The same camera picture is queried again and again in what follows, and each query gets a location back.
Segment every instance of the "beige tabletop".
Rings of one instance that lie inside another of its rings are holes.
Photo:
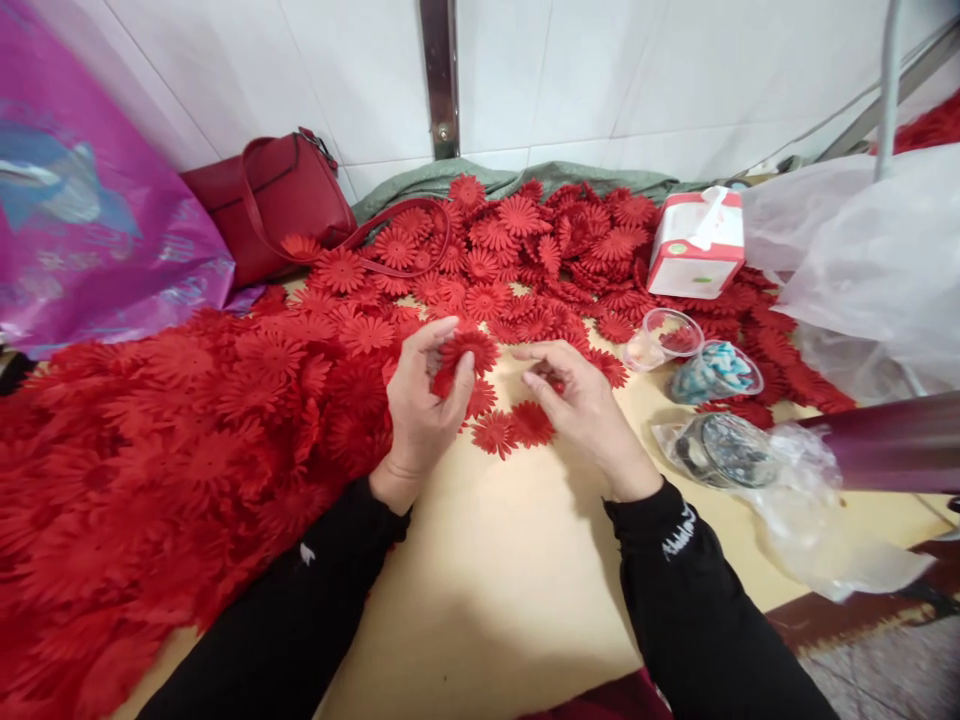
[[[493,372],[502,409],[528,396],[520,369],[504,358]],[[747,506],[681,477],[656,449],[651,423],[692,412],[664,396],[670,372],[633,375],[616,391],[634,429],[716,529],[762,610],[806,593],[761,552]],[[595,468],[562,442],[503,462],[468,434],[458,438],[414,508],[407,541],[387,558],[320,716],[507,720],[638,668],[603,491]],[[845,500],[846,523],[902,547],[950,529],[939,500],[874,492]],[[176,633],[114,717],[133,717],[195,642],[192,630]]]

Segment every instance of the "green cloth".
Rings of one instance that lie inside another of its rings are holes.
[[[353,206],[358,223],[365,223],[389,206],[415,197],[447,197],[450,183],[461,174],[475,175],[487,188],[487,197],[498,200],[515,193],[520,186],[536,178],[543,183],[543,196],[548,198],[563,185],[587,181],[601,196],[618,187],[642,193],[660,205],[670,193],[696,192],[712,183],[682,183],[676,178],[646,170],[604,170],[591,165],[548,162],[534,165],[523,172],[488,170],[463,158],[437,160],[416,170],[400,173],[386,180]]]

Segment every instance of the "white plastic bag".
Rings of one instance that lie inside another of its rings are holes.
[[[960,389],[960,144],[812,165],[743,193],[747,263],[783,284],[812,367],[863,404]]]
[[[705,426],[711,416],[725,431]],[[652,430],[679,470],[750,503],[767,529],[764,552],[833,602],[857,591],[899,590],[934,561],[846,527],[836,460],[806,428],[787,423],[764,433],[731,415],[708,413]]]

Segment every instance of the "tissue box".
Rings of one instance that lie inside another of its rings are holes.
[[[671,195],[653,245],[647,289],[713,300],[744,261],[743,203],[725,187]]]

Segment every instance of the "person's left hand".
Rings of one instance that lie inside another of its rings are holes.
[[[453,337],[457,317],[424,325],[403,343],[397,372],[387,385],[393,447],[370,474],[374,496],[397,515],[406,514],[423,481],[457,437],[476,376],[472,352],[457,364],[446,400],[431,392],[440,369],[440,347]]]

